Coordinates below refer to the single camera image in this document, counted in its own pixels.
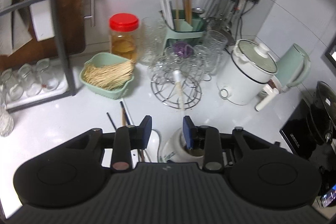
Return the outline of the tall textured glass cup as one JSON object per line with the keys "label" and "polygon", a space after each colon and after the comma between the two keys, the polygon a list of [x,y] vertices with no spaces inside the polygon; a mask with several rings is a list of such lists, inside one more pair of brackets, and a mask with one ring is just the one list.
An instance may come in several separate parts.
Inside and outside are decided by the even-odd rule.
{"label": "tall textured glass cup", "polygon": [[166,36],[166,25],[161,18],[145,17],[139,30],[139,62],[150,65],[159,55]]}

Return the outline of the black thin chopstick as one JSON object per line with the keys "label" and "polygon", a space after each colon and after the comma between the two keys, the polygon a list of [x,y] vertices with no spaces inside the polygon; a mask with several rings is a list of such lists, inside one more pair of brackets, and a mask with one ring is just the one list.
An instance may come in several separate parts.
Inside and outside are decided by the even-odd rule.
{"label": "black thin chopstick", "polygon": [[115,132],[116,132],[116,131],[117,131],[116,125],[115,125],[114,121],[112,120],[110,114],[109,114],[108,112],[106,112],[106,115],[107,115],[107,117],[108,117],[108,120],[109,120],[110,123],[112,124],[113,129],[114,129]]}

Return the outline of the white electric cooker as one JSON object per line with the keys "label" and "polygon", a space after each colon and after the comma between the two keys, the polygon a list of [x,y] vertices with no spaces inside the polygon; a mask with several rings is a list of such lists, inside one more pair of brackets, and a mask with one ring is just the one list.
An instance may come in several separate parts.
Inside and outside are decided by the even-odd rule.
{"label": "white electric cooker", "polygon": [[240,39],[219,68],[219,96],[236,105],[247,105],[277,72],[276,61],[265,44]]}

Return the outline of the green plastic basket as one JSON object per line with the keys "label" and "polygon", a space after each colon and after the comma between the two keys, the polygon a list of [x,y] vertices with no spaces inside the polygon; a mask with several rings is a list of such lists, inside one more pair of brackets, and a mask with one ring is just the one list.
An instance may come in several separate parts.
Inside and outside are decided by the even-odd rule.
{"label": "green plastic basket", "polygon": [[124,97],[134,80],[134,61],[101,52],[85,62],[80,81],[92,92],[113,100]]}

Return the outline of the brown wooden spoon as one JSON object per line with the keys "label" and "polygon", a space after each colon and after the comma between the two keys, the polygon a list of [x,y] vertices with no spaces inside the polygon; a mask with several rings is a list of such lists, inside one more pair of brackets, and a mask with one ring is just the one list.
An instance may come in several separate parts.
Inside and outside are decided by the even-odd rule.
{"label": "brown wooden spoon", "polygon": [[138,150],[138,155],[139,155],[139,161],[140,162],[145,162],[145,156],[144,156],[144,151],[143,149]]}

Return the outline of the mint green kettle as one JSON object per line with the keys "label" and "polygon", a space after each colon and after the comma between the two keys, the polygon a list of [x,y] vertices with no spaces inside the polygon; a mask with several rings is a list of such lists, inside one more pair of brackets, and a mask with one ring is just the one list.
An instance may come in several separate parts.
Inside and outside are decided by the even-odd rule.
{"label": "mint green kettle", "polygon": [[276,79],[284,93],[301,84],[308,76],[311,68],[309,55],[298,44],[294,43],[277,62]]}

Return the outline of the white cutting board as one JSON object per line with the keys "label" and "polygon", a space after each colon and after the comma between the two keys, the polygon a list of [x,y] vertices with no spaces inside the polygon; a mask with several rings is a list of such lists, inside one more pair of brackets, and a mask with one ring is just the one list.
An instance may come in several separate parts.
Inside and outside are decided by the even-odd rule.
{"label": "white cutting board", "polygon": [[55,36],[51,14],[51,1],[44,0],[30,6],[35,36],[38,42]]}

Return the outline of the long white chopstick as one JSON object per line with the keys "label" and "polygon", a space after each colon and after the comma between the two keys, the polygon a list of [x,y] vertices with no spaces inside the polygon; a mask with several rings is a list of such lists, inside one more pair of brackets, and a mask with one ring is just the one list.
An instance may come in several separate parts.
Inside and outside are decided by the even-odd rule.
{"label": "long white chopstick", "polygon": [[130,120],[131,120],[131,122],[132,122],[132,125],[134,125],[134,121],[133,121],[133,119],[132,119],[132,117],[131,117],[131,114],[130,114],[130,112],[129,112],[129,109],[128,109],[128,107],[127,107],[127,104],[126,104],[125,99],[123,98],[122,101],[123,101],[123,103],[124,103],[124,105],[125,105],[125,107],[126,107],[126,110],[127,110],[128,115],[129,115],[129,118],[130,118]]}

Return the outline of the textured glass mug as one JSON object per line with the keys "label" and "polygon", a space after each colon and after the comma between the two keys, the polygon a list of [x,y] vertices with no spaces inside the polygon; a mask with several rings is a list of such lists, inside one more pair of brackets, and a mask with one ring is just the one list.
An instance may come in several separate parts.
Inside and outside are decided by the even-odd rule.
{"label": "textured glass mug", "polygon": [[228,43],[228,39],[221,33],[215,30],[209,30],[206,33],[203,45],[210,51],[210,68],[209,72],[214,74],[220,63],[224,48]]}

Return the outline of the white ceramic spoon black rim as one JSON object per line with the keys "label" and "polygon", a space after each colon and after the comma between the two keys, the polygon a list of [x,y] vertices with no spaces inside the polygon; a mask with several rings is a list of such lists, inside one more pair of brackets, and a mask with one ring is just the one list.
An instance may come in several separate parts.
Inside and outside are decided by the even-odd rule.
{"label": "white ceramic spoon black rim", "polygon": [[161,135],[156,130],[152,130],[147,148],[144,151],[146,162],[158,162],[160,144]]}

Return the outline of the white speckled chopstick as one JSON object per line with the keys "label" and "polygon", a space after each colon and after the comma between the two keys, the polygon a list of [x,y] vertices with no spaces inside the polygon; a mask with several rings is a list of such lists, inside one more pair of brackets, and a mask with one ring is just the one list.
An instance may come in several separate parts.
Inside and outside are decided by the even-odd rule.
{"label": "white speckled chopstick", "polygon": [[174,82],[175,82],[175,86],[176,86],[177,93],[178,93],[179,108],[181,109],[182,112],[184,112],[185,103],[184,103],[184,98],[183,98],[181,71],[176,69],[175,71],[173,71],[173,76],[174,76]]}

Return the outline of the green utensil holder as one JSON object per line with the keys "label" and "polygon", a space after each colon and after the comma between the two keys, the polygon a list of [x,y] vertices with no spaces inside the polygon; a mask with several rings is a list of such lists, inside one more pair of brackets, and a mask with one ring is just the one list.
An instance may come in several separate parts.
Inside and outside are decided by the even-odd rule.
{"label": "green utensil holder", "polygon": [[174,30],[166,23],[163,13],[159,12],[166,27],[165,45],[163,48],[172,47],[177,42],[186,42],[191,46],[201,43],[201,38],[205,36],[207,23],[197,14],[193,14],[192,23],[187,23],[182,14],[179,19],[179,30]]}

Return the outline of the red lid plastic jar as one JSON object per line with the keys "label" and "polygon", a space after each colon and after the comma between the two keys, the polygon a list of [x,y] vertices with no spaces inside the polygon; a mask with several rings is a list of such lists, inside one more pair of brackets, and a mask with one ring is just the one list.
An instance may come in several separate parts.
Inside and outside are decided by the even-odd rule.
{"label": "red lid plastic jar", "polygon": [[137,61],[139,19],[130,13],[114,14],[109,19],[110,53]]}

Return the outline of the brown wooden chopstick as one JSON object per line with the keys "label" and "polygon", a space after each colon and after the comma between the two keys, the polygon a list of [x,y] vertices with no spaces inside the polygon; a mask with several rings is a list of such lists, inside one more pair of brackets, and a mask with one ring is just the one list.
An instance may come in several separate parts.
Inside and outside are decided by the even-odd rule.
{"label": "brown wooden chopstick", "polygon": [[121,107],[121,116],[122,116],[122,126],[126,126],[126,115],[125,115],[125,110],[123,107]]}

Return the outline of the white drip tray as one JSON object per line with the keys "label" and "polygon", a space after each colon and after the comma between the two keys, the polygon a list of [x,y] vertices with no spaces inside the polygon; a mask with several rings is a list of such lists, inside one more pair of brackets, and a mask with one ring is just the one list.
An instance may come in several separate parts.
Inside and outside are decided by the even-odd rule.
{"label": "white drip tray", "polygon": [[16,101],[12,101],[10,96],[6,94],[6,109],[13,110],[16,107],[27,106],[29,103],[39,102],[67,92],[68,82],[64,70],[60,65],[53,65],[52,68],[59,83],[56,89],[47,90],[42,88],[41,84],[33,83],[33,86],[28,91],[24,89],[23,95]]}

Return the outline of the upside-down drinking glass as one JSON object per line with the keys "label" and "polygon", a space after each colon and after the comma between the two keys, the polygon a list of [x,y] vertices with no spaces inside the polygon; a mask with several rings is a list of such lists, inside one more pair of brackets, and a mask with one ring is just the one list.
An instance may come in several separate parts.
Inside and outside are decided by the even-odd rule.
{"label": "upside-down drinking glass", "polygon": [[36,96],[41,92],[42,85],[30,64],[22,65],[18,70],[18,76],[28,97]]}
{"label": "upside-down drinking glass", "polygon": [[1,81],[12,101],[17,101],[21,98],[24,93],[24,88],[15,77],[12,69],[6,69],[2,72]]}
{"label": "upside-down drinking glass", "polygon": [[36,64],[37,75],[41,81],[42,89],[45,92],[56,90],[59,86],[59,80],[56,77],[55,70],[53,69],[50,59],[41,59]]}

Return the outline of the white Starbucks ceramic jar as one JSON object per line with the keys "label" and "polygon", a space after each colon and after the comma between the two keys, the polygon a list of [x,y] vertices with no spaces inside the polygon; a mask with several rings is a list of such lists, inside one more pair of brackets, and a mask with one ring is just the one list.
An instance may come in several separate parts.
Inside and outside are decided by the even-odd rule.
{"label": "white Starbucks ceramic jar", "polygon": [[171,137],[161,144],[158,149],[158,162],[196,162],[199,167],[203,164],[204,151],[202,149],[190,150],[186,146],[183,131],[179,128]]}

